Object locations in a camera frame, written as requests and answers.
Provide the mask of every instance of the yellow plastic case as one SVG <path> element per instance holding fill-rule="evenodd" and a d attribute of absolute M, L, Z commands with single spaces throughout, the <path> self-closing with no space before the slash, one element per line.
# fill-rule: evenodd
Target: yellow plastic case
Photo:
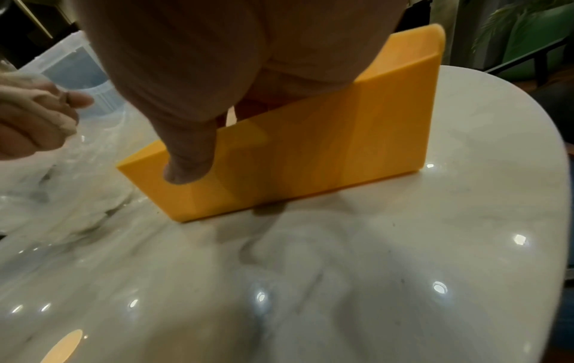
<path fill-rule="evenodd" d="M 219 129 L 213 168 L 191 184 L 163 180 L 159 141 L 118 169 L 180 222 L 419 170 L 443 50 L 438 25 L 391 35 L 346 89 Z"/>

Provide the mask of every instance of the clear plastic container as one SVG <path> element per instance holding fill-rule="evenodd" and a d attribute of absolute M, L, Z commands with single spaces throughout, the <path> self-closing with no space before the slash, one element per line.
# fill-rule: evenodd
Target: clear plastic container
<path fill-rule="evenodd" d="M 67 36 L 20 71 L 43 74 L 67 90 L 82 90 L 94 97 L 93 106 L 80 110 L 80 117 L 100 117 L 118 111 L 125 100 L 102 69 L 83 32 Z"/>

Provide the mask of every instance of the orange plastic box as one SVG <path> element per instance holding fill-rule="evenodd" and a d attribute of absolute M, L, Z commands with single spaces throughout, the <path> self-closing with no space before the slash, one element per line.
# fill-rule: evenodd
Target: orange plastic box
<path fill-rule="evenodd" d="M 419 170 L 443 49 L 438 25 L 393 34 L 346 89 L 219 129 L 213 168 L 191 184 L 163 180 L 159 141 L 118 169 L 180 222 Z"/>

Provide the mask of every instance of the white marble surface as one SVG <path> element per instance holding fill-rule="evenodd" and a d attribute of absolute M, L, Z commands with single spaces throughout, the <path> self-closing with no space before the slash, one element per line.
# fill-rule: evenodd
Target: white marble surface
<path fill-rule="evenodd" d="M 446 67 L 427 163 L 184 225 L 136 194 L 75 243 L 6 238 L 0 361 L 76 329 L 73 363 L 538 361 L 567 255 L 557 131 L 514 86 Z"/>

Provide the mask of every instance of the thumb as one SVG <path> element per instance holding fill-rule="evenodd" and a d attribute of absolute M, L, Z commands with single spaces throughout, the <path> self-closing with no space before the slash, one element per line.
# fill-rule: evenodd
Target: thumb
<path fill-rule="evenodd" d="M 205 176 L 213 165 L 215 120 L 173 127 L 154 124 L 170 155 L 163 177 L 171 184 L 187 184 Z"/>

